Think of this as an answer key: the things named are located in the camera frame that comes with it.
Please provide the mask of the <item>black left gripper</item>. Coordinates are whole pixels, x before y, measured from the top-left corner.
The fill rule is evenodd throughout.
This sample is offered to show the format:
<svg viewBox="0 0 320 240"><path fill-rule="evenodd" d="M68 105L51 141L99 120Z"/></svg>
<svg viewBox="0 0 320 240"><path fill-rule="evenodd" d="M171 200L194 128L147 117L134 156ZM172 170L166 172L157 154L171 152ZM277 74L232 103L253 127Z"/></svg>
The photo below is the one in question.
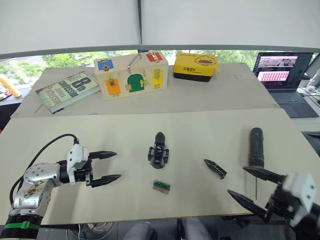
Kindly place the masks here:
<svg viewBox="0 0 320 240"><path fill-rule="evenodd" d="M102 176L100 179L93 180L93 169L92 160L95 159L107 159L117 155L113 151L95 151L90 152L86 161L77 162L73 167L75 182L85 182L86 186L91 186L92 188L108 185L115 180L119 179L121 174L112 174L107 176Z"/></svg>

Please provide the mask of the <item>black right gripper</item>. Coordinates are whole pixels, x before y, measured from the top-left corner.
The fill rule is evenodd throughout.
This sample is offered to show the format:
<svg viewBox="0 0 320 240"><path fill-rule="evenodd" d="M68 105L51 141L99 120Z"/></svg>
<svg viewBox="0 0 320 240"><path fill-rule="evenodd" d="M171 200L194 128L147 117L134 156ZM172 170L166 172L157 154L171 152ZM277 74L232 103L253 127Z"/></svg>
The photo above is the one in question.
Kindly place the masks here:
<svg viewBox="0 0 320 240"><path fill-rule="evenodd" d="M255 204L250 198L228 189L227 192L236 202L249 212L261 218L264 222L268 222L273 214L283 217L286 220L294 219L301 206L301 201L298 197L293 196L291 191L293 182L289 178L259 166L244 166L242 169L258 179L275 183L277 186L269 197L265 206L266 209Z"/></svg>

